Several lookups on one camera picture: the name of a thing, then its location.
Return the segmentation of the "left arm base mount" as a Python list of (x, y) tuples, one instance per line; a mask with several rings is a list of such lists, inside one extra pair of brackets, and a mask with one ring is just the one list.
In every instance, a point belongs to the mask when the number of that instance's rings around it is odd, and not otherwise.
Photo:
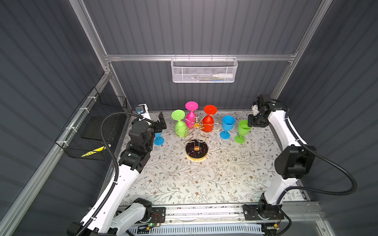
[(135, 204), (140, 204), (144, 208), (144, 215), (140, 221), (137, 221), (137, 223), (158, 224), (165, 222), (166, 207), (154, 207), (150, 201), (143, 198), (137, 198), (125, 210), (131, 209)]

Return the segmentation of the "blue wine glass front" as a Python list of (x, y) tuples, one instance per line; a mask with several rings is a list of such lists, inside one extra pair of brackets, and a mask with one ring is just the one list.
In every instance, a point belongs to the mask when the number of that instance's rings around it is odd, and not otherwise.
[(222, 139), (229, 139), (230, 138), (230, 130), (233, 129), (235, 124), (235, 118), (232, 116), (225, 116), (222, 118), (222, 129), (223, 131), (220, 133), (220, 137)]

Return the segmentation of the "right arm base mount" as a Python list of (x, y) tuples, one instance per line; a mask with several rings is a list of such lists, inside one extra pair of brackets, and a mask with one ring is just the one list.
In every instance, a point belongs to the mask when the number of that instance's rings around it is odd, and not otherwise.
[(265, 195), (256, 204), (244, 204), (242, 206), (245, 220), (276, 220), (278, 223), (284, 219), (284, 215), (280, 212), (277, 205), (267, 202)]

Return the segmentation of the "green wine glass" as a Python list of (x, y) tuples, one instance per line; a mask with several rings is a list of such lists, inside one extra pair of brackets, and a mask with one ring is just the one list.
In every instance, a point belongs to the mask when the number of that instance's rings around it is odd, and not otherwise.
[(188, 136), (188, 127), (184, 121), (184, 118), (186, 117), (185, 112), (183, 110), (175, 110), (172, 112), (171, 117), (176, 121), (174, 127), (175, 134), (180, 138)]
[(238, 125), (238, 135), (234, 138), (235, 142), (239, 144), (245, 143), (245, 135), (247, 135), (251, 130), (248, 126), (248, 120), (241, 120)]

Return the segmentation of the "green wine glass front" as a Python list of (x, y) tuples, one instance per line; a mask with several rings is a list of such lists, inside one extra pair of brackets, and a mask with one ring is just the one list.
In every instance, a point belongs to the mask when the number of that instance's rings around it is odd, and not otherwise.
[(238, 125), (238, 135), (234, 138), (235, 142), (239, 144), (245, 143), (245, 135), (247, 135), (251, 130), (248, 126), (248, 120), (241, 120)]

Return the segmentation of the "red wine glass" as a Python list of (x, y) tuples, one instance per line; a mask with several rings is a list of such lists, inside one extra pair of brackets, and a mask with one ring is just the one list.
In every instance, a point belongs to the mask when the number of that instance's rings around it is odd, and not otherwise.
[(215, 115), (217, 111), (218, 110), (214, 105), (206, 105), (204, 107), (204, 112), (206, 116), (202, 119), (202, 131), (210, 133), (214, 130), (215, 122), (213, 115)]

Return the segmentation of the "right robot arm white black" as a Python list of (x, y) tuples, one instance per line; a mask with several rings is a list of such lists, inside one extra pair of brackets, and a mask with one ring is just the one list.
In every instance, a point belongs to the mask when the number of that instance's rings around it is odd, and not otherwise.
[(289, 187), (310, 172), (315, 156), (300, 143), (306, 143), (293, 127), (288, 117), (288, 107), (267, 94), (261, 94), (253, 103), (253, 113), (248, 115), (249, 127), (270, 127), (281, 154), (274, 161), (276, 175), (257, 207), (258, 214), (267, 219), (278, 212), (278, 205)]

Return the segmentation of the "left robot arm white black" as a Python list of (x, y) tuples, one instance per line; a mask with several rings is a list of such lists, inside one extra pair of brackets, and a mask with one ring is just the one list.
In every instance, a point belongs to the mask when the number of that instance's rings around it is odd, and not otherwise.
[(149, 161), (156, 134), (166, 129), (162, 113), (157, 121), (150, 120), (148, 112), (139, 112), (134, 117), (126, 149), (120, 158), (112, 156), (113, 181), (82, 220), (71, 223), (67, 230), (69, 236), (121, 236), (135, 223), (147, 223), (151, 219), (152, 203), (142, 198), (116, 214), (128, 189)]

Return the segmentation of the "blue wine glass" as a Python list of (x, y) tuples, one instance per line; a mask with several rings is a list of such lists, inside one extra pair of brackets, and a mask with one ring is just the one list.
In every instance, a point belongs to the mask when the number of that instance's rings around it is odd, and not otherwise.
[(154, 139), (154, 144), (156, 146), (161, 146), (165, 143), (165, 139), (161, 136), (162, 133), (155, 133), (155, 139)]
[(232, 116), (225, 116), (222, 118), (222, 129), (223, 131), (220, 133), (220, 137), (222, 139), (229, 139), (230, 138), (230, 130), (233, 129), (235, 124), (235, 118)]

